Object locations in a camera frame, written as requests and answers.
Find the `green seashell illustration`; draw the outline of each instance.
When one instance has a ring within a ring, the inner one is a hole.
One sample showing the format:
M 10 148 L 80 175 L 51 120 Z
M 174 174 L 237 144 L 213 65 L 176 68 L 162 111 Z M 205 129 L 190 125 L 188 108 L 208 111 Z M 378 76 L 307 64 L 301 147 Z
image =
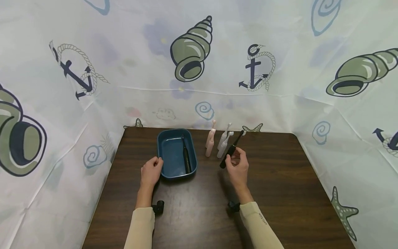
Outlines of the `green seashell illustration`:
M 179 81 L 190 82 L 202 75 L 205 69 L 204 60 L 210 53 L 213 39 L 211 20 L 212 17 L 208 16 L 171 44 L 170 54 L 176 65 L 175 76 Z
M 47 143 L 44 128 L 23 114 L 18 99 L 0 86 L 0 167 L 26 176 L 40 163 Z
M 346 61 L 328 85 L 326 93 L 337 97 L 352 97 L 363 92 L 398 64 L 398 49 L 388 49 L 373 54 L 360 55 Z

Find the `left hand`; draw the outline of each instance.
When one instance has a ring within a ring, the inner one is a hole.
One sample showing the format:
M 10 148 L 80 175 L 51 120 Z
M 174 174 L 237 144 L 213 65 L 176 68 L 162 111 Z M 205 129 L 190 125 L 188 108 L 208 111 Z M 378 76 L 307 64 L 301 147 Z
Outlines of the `left hand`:
M 153 157 L 141 168 L 141 187 L 154 188 L 160 177 L 163 167 L 163 159 L 161 157 Z

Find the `black electric toothbrush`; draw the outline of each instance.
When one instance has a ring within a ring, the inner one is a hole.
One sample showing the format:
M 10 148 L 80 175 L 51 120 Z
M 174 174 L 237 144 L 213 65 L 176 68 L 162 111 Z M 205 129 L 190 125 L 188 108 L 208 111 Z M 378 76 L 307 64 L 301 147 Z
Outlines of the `black electric toothbrush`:
M 225 167 L 226 167 L 226 164 L 225 164 L 225 160 L 226 160 L 226 155 L 229 155 L 230 157 L 232 156 L 232 154 L 235 152 L 235 149 L 236 149 L 236 145 L 238 144 L 238 141 L 239 141 L 239 139 L 240 139 L 240 137 L 241 136 L 244 136 L 244 135 L 246 135 L 246 131 L 240 131 L 240 133 L 239 133 L 239 137 L 235 140 L 235 142 L 228 148 L 228 151 L 227 151 L 227 153 L 225 154 L 225 157 L 224 157 L 224 159 L 221 161 L 221 163 L 220 163 L 220 168 L 222 168 L 222 169 L 224 169 Z
M 185 145 L 185 139 L 184 135 L 181 136 L 182 139 L 182 144 L 183 144 L 183 156 L 184 156 L 184 165 L 185 165 L 185 173 L 189 174 L 192 172 L 191 164 L 189 163 L 189 155 L 188 155 L 188 149 L 187 146 Z

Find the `forearm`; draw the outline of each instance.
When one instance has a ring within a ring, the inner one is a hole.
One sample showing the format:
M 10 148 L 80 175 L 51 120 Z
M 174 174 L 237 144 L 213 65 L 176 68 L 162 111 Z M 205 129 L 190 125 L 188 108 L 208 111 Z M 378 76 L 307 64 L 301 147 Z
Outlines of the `forearm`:
M 278 237 L 272 231 L 268 222 L 248 188 L 237 190 L 240 205 L 240 217 L 245 225 L 254 248 L 259 249 L 283 249 Z
M 141 187 L 131 218 L 124 249 L 151 249 L 155 213 L 151 207 L 153 188 Z
M 135 204 L 135 209 L 151 207 L 152 193 L 153 193 L 153 187 L 141 186 L 137 193 L 137 202 Z

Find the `wrist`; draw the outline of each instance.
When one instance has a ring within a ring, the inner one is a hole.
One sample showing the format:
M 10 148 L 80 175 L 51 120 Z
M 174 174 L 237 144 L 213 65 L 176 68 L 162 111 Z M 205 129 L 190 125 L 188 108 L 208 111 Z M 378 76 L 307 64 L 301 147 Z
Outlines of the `wrist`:
M 254 202 L 252 194 L 250 193 L 250 190 L 246 185 L 235 188 L 235 191 L 240 204 L 244 205 L 249 202 Z
M 152 206 L 152 194 L 153 194 L 153 187 L 141 185 L 141 187 L 137 193 L 137 202 L 135 204 L 135 209 L 151 207 Z
M 154 187 L 155 186 L 150 185 L 150 184 L 141 183 L 140 189 L 138 191 L 145 192 L 145 193 L 149 193 L 150 192 L 150 194 L 152 195 Z

